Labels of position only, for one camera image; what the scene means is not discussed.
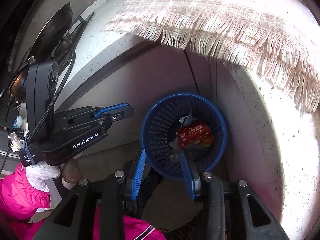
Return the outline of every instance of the basket rim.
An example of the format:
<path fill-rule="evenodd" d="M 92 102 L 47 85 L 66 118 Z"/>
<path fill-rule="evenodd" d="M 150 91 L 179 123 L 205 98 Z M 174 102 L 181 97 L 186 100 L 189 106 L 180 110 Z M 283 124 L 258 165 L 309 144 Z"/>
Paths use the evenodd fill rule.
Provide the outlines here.
<path fill-rule="evenodd" d="M 162 104 L 165 100 L 168 100 L 170 98 L 175 98 L 175 97 L 180 97 L 180 96 L 190 96 L 190 97 L 195 97 L 195 98 L 198 98 L 200 100 L 203 100 L 205 101 L 206 103 L 208 103 L 213 109 L 214 111 L 217 113 L 217 117 L 218 117 L 218 120 L 219 120 L 219 123 L 221 125 L 221 128 L 222 128 L 222 132 L 221 132 L 221 135 L 222 135 L 222 144 L 221 144 L 221 148 L 220 148 L 220 151 L 217 155 L 217 158 L 215 159 L 215 161 L 209 166 L 206 168 L 205 171 L 211 171 L 216 165 L 217 163 L 220 161 L 220 159 L 222 158 L 222 155 L 225 151 L 225 148 L 226 148 L 226 144 L 227 144 L 227 127 L 226 127 L 226 123 L 223 119 L 223 116 L 220 112 L 220 110 L 210 101 L 208 100 L 207 98 L 203 97 L 203 96 L 200 96 L 200 95 L 197 95 L 197 94 L 194 94 L 194 93 L 189 93 L 189 92 L 180 92 L 180 93 L 174 93 L 174 94 L 171 94 L 171 95 L 168 95 L 164 98 L 162 98 L 161 100 L 159 100 L 157 103 L 155 103 L 150 109 L 149 111 L 147 112 L 143 122 L 142 122 L 142 126 L 141 126 L 141 132 L 140 132 L 140 143 L 141 143 L 141 148 L 145 149 L 145 143 L 144 143 L 144 139 L 143 139 L 143 135 L 144 135 L 144 132 L 145 132 L 145 125 L 146 125 L 146 122 L 147 120 L 149 119 L 150 117 L 150 114 L 153 112 L 153 110 L 155 108 L 157 108 L 160 104 Z M 162 172 L 162 170 L 158 169 L 158 165 L 154 162 L 154 160 L 150 159 L 149 158 L 149 155 L 146 154 L 146 157 L 148 159 L 148 162 L 151 164 L 152 168 L 158 172 L 159 174 L 163 175 L 165 178 L 169 178 L 169 179 L 174 179 L 174 180 L 177 180 L 177 179 L 183 179 L 183 177 L 178 177 L 178 176 L 172 176 L 172 175 L 168 175 L 167 173 L 164 173 Z"/>

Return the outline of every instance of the pink jacket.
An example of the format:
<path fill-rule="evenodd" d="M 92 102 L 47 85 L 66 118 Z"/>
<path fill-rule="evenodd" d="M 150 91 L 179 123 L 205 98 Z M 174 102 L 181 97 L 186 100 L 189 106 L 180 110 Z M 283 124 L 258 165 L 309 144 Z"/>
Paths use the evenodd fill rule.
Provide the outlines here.
<path fill-rule="evenodd" d="M 0 180 L 0 212 L 13 232 L 21 240 L 31 240 L 44 220 L 28 223 L 37 208 L 50 206 L 49 193 L 33 188 L 26 177 L 26 171 L 19 164 L 14 173 Z M 99 239 L 100 208 L 96 208 L 93 239 Z M 164 235 L 147 222 L 124 216 L 126 240 L 165 240 Z"/>

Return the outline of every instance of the black pants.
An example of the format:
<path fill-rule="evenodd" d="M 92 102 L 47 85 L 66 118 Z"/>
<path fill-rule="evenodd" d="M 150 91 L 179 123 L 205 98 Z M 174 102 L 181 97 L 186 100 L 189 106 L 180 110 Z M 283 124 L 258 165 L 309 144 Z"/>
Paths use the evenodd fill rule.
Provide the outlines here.
<path fill-rule="evenodd" d="M 147 201 L 151 197 L 156 186 L 161 182 L 162 176 L 151 170 L 148 176 L 142 181 L 140 191 L 135 201 L 124 202 L 124 215 L 141 219 L 141 215 Z M 201 212 L 199 212 L 190 222 L 177 228 L 164 236 L 167 240 L 196 240 L 198 227 L 201 221 Z"/>

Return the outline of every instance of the plastic basket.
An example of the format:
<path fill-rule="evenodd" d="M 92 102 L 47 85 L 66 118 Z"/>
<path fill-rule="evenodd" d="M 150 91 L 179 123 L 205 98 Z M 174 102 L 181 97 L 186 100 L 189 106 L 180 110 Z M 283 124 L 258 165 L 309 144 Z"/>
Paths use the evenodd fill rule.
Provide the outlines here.
<path fill-rule="evenodd" d="M 176 93 L 161 99 L 147 113 L 142 123 L 141 147 L 146 151 L 147 161 L 159 174 L 169 179 L 183 179 L 179 162 L 169 158 L 168 142 L 175 136 L 181 117 L 189 113 L 190 103 L 194 118 L 204 118 L 214 136 L 210 152 L 195 161 L 199 172 L 211 171 L 221 159 L 227 142 L 227 129 L 218 108 L 208 99 L 192 93 Z"/>

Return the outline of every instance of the blue rubber band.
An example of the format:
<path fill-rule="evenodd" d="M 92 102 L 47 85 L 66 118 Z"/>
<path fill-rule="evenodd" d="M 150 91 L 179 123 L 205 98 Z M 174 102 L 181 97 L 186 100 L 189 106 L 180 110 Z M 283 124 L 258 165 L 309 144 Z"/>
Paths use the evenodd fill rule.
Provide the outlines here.
<path fill-rule="evenodd" d="M 23 142 L 23 147 L 24 147 L 25 152 L 26 152 L 27 155 L 28 155 L 28 158 L 29 158 L 31 164 L 32 164 L 32 165 L 36 165 L 36 162 L 35 162 L 35 160 L 33 159 L 32 155 L 31 155 L 31 153 L 30 153 L 30 151 L 29 151 L 28 144 L 26 143 L 26 140 Z"/>

